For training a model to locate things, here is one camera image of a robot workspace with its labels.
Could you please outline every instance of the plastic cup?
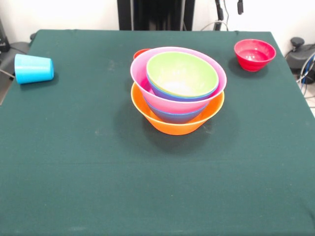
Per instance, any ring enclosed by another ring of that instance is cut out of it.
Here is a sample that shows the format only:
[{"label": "plastic cup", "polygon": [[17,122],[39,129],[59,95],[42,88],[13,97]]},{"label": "plastic cup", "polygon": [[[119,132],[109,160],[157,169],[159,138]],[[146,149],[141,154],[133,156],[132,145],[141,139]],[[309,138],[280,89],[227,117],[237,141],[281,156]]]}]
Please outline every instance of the plastic cup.
[{"label": "plastic cup", "polygon": [[54,77],[54,65],[50,58],[17,54],[14,70],[18,84],[49,81]]}]

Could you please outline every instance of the red bowl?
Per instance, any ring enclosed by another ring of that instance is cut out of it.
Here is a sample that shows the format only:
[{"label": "red bowl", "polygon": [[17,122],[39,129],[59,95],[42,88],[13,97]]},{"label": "red bowl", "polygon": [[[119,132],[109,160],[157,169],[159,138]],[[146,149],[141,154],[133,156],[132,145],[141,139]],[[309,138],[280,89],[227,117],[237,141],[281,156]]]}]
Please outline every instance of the red bowl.
[{"label": "red bowl", "polygon": [[255,72],[262,69],[276,56],[276,49],[258,39],[244,39],[234,46],[237,60],[244,70]]}]

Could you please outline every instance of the blue bowl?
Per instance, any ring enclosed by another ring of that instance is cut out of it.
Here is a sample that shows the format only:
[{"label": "blue bowl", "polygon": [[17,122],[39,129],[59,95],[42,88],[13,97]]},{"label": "blue bowl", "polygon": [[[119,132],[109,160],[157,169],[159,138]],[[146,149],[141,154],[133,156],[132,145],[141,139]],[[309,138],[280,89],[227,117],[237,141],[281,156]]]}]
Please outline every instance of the blue bowl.
[{"label": "blue bowl", "polygon": [[158,109],[156,109],[154,106],[152,106],[150,103],[147,102],[148,106],[150,107],[151,111],[157,116],[159,117],[161,120],[163,120],[164,122],[167,123],[172,123],[172,124],[184,124],[187,123],[188,121],[194,119],[197,115],[199,115],[203,109],[206,108],[207,105],[205,105],[204,107],[198,109],[197,111],[194,112],[190,112],[190,113],[184,113],[184,114],[173,114],[173,113],[167,113],[167,112],[163,112],[160,111]]},{"label": "blue bowl", "polygon": [[204,95],[204,96],[201,96],[201,97],[179,97],[179,96],[175,96],[175,95],[171,95],[169,93],[166,93],[162,90],[160,90],[158,87],[156,87],[151,81],[150,81],[150,78],[149,76],[147,75],[148,77],[148,81],[150,83],[150,86],[153,90],[153,93],[158,96],[158,97],[161,97],[161,98],[165,98],[165,99],[168,99],[168,100],[173,100],[173,101],[179,101],[179,102],[194,102],[194,101],[201,101],[201,100],[204,100],[204,99],[207,99],[210,97],[210,95],[217,89],[218,85],[215,87],[214,90],[212,90],[210,93]]}]

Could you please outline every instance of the pink bowl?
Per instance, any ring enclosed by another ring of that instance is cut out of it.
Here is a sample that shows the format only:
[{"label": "pink bowl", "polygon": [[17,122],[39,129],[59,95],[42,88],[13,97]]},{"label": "pink bowl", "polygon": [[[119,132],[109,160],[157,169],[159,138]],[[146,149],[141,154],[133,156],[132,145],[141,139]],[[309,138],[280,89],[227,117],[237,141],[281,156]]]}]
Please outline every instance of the pink bowl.
[{"label": "pink bowl", "polygon": [[237,42],[234,52],[240,66],[251,72],[261,70],[276,56],[276,49],[273,46],[258,39],[244,39]]},{"label": "pink bowl", "polygon": [[[146,66],[148,60],[153,57],[154,55],[162,52],[184,52],[184,53],[190,53],[192,55],[195,55],[197,57],[200,57],[201,59],[204,59],[207,61],[213,68],[216,70],[218,76],[219,76],[219,86],[217,89],[211,94],[211,96],[205,100],[201,101],[194,101],[194,102],[179,102],[179,101],[172,101],[167,100],[161,97],[158,97],[154,95],[149,81],[147,79],[147,71]],[[218,96],[222,91],[224,90],[226,86],[226,74],[223,70],[223,68],[211,57],[192,50],[188,48],[179,48],[179,47],[161,47],[161,48],[154,48],[151,50],[148,50],[142,54],[140,54],[131,64],[130,67],[130,73],[131,77],[134,80],[134,82],[138,85],[138,87],[141,90],[141,93],[143,94],[144,98],[156,109],[161,110],[163,112],[167,113],[173,113],[173,114],[182,114],[182,113],[190,113],[194,112],[198,109],[201,109],[202,107],[209,104],[209,102]]]}]

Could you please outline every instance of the bowl rim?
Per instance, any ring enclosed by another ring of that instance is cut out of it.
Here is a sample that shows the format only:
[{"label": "bowl rim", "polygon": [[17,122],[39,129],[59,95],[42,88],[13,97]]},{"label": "bowl rim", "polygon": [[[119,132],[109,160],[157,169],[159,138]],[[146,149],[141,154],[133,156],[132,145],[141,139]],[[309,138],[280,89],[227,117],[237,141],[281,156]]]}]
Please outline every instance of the bowl rim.
[{"label": "bowl rim", "polygon": [[203,109],[205,109],[205,108],[209,105],[209,104],[206,104],[206,105],[204,105],[203,107],[201,107],[201,108],[199,108],[198,110],[195,110],[195,111],[193,111],[193,112],[176,114],[176,113],[169,113],[169,112],[161,111],[161,110],[155,108],[153,105],[151,105],[151,104],[146,100],[145,97],[143,97],[143,98],[144,98],[144,100],[146,101],[148,107],[149,107],[151,110],[152,110],[152,108],[154,108],[157,112],[161,112],[161,113],[163,113],[163,114],[170,115],[170,116],[173,116],[173,115],[174,115],[174,116],[188,116],[188,115],[191,115],[191,114],[194,114],[194,113],[201,112]]},{"label": "bowl rim", "polygon": [[276,50],[276,49],[274,48],[274,46],[272,46],[270,43],[267,43],[266,41],[263,41],[263,40],[260,40],[260,39],[246,38],[246,39],[243,39],[243,40],[238,41],[238,42],[234,45],[234,52],[235,52],[235,54],[236,54],[238,57],[240,57],[240,58],[242,58],[242,59],[244,59],[244,60],[248,60],[248,59],[245,58],[245,57],[242,57],[242,56],[239,55],[239,53],[236,51],[236,47],[238,46],[238,44],[241,43],[241,42],[244,42],[244,41],[258,41],[258,42],[262,42],[262,43],[264,43],[264,44],[270,46],[270,47],[273,49],[273,52],[274,52],[274,55],[273,55],[271,58],[267,59],[267,60],[260,60],[260,61],[251,60],[250,62],[254,62],[254,63],[269,62],[269,61],[272,61],[272,60],[276,57],[276,55],[277,55],[277,50]]},{"label": "bowl rim", "polygon": [[224,84],[223,84],[223,87],[222,87],[222,91],[224,91],[224,89],[225,89],[225,87],[226,87],[226,84],[227,84],[226,72],[225,72],[225,70],[223,69],[223,67],[222,67],[216,60],[214,60],[212,57],[210,57],[210,56],[208,56],[208,55],[206,55],[206,54],[204,54],[204,53],[202,53],[202,52],[196,51],[196,50],[194,50],[194,49],[183,48],[183,47],[171,47],[171,46],[169,46],[169,47],[157,47],[157,48],[152,48],[152,49],[150,49],[150,50],[147,50],[147,51],[141,53],[139,56],[137,56],[137,57],[133,60],[133,62],[131,63],[130,74],[131,74],[132,80],[134,81],[134,83],[136,83],[136,84],[138,85],[138,87],[140,88],[140,90],[143,91],[143,92],[145,92],[146,94],[148,94],[148,96],[153,96],[153,97],[155,97],[155,98],[157,98],[157,99],[161,99],[162,101],[171,102],[171,103],[174,103],[174,104],[197,104],[197,103],[201,103],[201,102],[211,101],[212,99],[214,99],[215,97],[217,97],[217,96],[219,96],[219,95],[221,94],[221,92],[220,92],[220,93],[216,94],[215,96],[213,96],[213,97],[210,96],[210,97],[208,97],[207,99],[204,99],[204,100],[181,102],[181,101],[168,100],[168,99],[165,99],[165,98],[156,96],[155,94],[152,94],[152,93],[146,91],[144,88],[142,88],[142,87],[140,86],[140,84],[139,84],[136,80],[133,79],[133,72],[132,72],[132,71],[133,71],[134,63],[135,63],[137,60],[139,60],[141,57],[145,56],[147,53],[151,53],[152,50],[158,50],[158,49],[161,49],[161,48],[162,48],[162,49],[174,49],[174,48],[176,48],[176,49],[185,49],[185,50],[189,50],[189,51],[195,51],[195,52],[198,52],[198,53],[200,53],[200,54],[202,54],[202,55],[204,55],[204,56],[206,56],[206,57],[212,59],[212,60],[213,60],[215,63],[217,63],[218,66],[222,69],[222,72],[223,72],[223,75],[224,75],[224,78],[225,78],[225,81],[224,81]]},{"label": "bowl rim", "polygon": [[224,103],[224,99],[225,99],[225,95],[224,95],[224,91],[222,91],[221,93],[219,93],[218,95],[222,94],[222,99],[221,99],[221,103],[219,105],[219,107],[217,108],[217,110],[209,117],[206,117],[202,120],[198,120],[198,121],[195,121],[195,122],[192,122],[192,123],[184,123],[184,124],[175,124],[175,123],[167,123],[167,122],[164,122],[164,121],[160,121],[160,120],[157,120],[155,118],[152,118],[151,116],[148,116],[147,114],[145,114],[138,106],[137,104],[135,103],[134,99],[133,99],[133,96],[132,96],[132,92],[133,90],[135,89],[135,87],[138,86],[135,82],[132,84],[132,87],[131,87],[131,91],[130,91],[130,95],[131,95],[131,100],[132,100],[132,103],[133,105],[136,107],[136,109],[142,114],[145,116],[145,118],[149,119],[149,120],[153,120],[154,122],[157,122],[157,123],[160,123],[160,124],[165,124],[165,125],[172,125],[172,126],[189,126],[189,125],[195,125],[195,124],[200,124],[200,123],[203,123],[203,122],[206,122],[207,120],[209,120],[210,118],[212,118],[213,116],[215,116],[219,110],[221,110],[222,106],[223,106],[223,103]]},{"label": "bowl rim", "polygon": [[204,99],[207,99],[208,97],[211,96],[212,93],[214,93],[214,91],[215,91],[215,90],[218,88],[218,86],[219,86],[219,84],[217,84],[217,86],[213,89],[213,91],[211,91],[210,93],[208,93],[208,94],[206,94],[206,95],[203,95],[203,96],[201,96],[201,97],[180,97],[180,96],[175,96],[175,95],[169,94],[169,93],[167,93],[167,92],[161,90],[161,89],[158,88],[155,84],[153,84],[152,81],[149,80],[149,79],[148,79],[148,82],[149,82],[149,84],[150,84],[150,86],[151,86],[152,88],[158,90],[159,92],[161,92],[161,93],[163,93],[163,94],[165,94],[165,95],[167,95],[167,96],[170,96],[170,97],[172,97],[172,98],[183,99],[183,100],[187,100],[187,101],[189,101],[189,99],[200,99],[199,101],[202,101],[202,100],[204,100]]},{"label": "bowl rim", "polygon": [[[196,60],[200,61],[202,64],[205,64],[207,67],[209,67],[211,70],[214,71],[214,74],[215,76],[213,77],[215,79],[215,85],[213,86],[213,88],[211,88],[210,91],[207,91],[206,93],[202,93],[202,94],[198,94],[198,95],[184,95],[184,94],[179,94],[179,93],[174,93],[174,92],[171,92],[169,90],[166,90],[165,88],[162,88],[161,85],[158,85],[156,83],[156,81],[154,79],[152,79],[152,75],[150,75],[150,72],[151,70],[148,69],[148,67],[150,66],[150,63],[151,61],[156,58],[156,57],[160,57],[161,55],[164,55],[164,54],[182,54],[182,55],[186,55],[188,57],[192,57],[192,58],[195,58]],[[180,97],[180,98],[199,98],[199,97],[204,97],[204,96],[207,96],[207,95],[210,95],[213,91],[216,90],[216,88],[218,87],[219,85],[219,76],[218,76],[218,73],[217,71],[214,69],[214,67],[209,64],[207,61],[205,61],[204,59],[198,57],[198,56],[195,56],[193,54],[190,54],[190,53],[186,53],[186,52],[177,52],[177,51],[167,51],[167,52],[161,52],[161,53],[158,53],[158,54],[155,54],[154,56],[152,56],[148,62],[147,62],[147,65],[146,65],[146,70],[147,70],[147,78],[148,80],[154,84],[157,88],[159,88],[161,91],[163,91],[164,93],[167,93],[167,94],[170,94],[172,96],[176,96],[176,97]]]}]

